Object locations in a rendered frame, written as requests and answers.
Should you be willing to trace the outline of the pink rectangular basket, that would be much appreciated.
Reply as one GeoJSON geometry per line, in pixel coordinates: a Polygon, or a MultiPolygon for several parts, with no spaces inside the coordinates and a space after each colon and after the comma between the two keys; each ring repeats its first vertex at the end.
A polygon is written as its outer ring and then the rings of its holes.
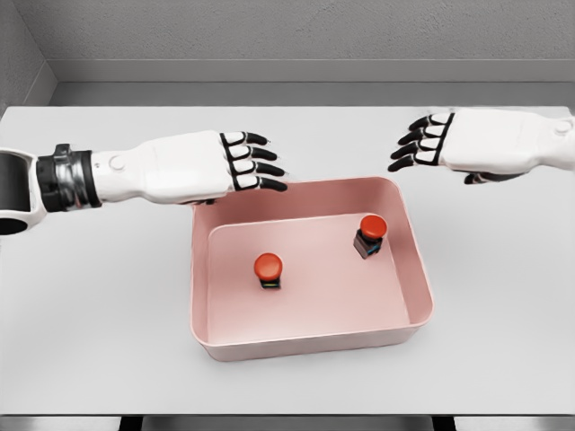
{"type": "Polygon", "coordinates": [[[314,180],[285,192],[252,189],[193,210],[190,329],[218,361],[403,343],[434,311],[398,185],[383,177],[314,180]],[[381,250],[362,259],[360,220],[382,216],[381,250]],[[281,288],[253,271],[283,261],[281,288]]]}

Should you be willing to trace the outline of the red button industrial switch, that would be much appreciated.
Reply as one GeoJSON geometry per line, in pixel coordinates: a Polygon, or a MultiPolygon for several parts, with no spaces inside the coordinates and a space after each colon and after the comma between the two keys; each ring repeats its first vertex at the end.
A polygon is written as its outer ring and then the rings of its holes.
{"type": "Polygon", "coordinates": [[[281,288],[283,261],[277,254],[262,253],[254,261],[253,271],[263,289],[281,288]]]}
{"type": "Polygon", "coordinates": [[[362,259],[381,250],[387,231],[387,222],[380,215],[365,215],[360,220],[353,245],[362,259]]]}

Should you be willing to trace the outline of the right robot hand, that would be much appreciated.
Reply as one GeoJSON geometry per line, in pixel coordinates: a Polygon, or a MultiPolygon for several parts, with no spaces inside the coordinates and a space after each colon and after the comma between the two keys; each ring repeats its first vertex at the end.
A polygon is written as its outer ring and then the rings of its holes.
{"type": "Polygon", "coordinates": [[[416,165],[464,172],[466,185],[515,179],[540,164],[544,119],[513,110],[460,109],[415,120],[390,155],[389,172],[416,165]]]}

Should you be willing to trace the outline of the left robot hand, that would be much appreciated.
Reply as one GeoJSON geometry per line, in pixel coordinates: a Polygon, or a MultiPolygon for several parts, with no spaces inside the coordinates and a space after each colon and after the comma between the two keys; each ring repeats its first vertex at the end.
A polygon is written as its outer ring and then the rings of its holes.
{"type": "Polygon", "coordinates": [[[274,164],[269,140],[251,132],[213,130],[168,136],[142,144],[143,196],[159,204],[187,204],[231,192],[271,189],[284,192],[285,171],[274,164]]]}

